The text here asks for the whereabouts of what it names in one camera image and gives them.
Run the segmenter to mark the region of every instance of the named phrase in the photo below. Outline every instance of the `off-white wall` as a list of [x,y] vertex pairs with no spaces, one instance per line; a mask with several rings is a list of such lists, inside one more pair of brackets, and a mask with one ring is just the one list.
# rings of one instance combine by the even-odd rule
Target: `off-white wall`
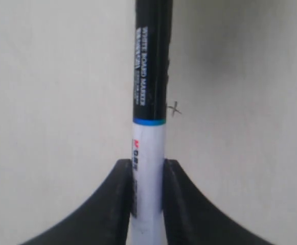
[[[133,1],[0,1],[0,245],[55,224],[130,156]],[[175,0],[167,157],[297,244],[297,0]]]

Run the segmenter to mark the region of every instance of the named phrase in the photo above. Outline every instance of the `blue ring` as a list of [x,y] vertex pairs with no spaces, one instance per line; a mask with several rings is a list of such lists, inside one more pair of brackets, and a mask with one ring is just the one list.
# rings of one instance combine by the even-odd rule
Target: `blue ring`
[[143,126],[161,126],[166,123],[165,119],[161,120],[144,120],[139,118],[134,118],[133,122],[135,124],[143,125]]

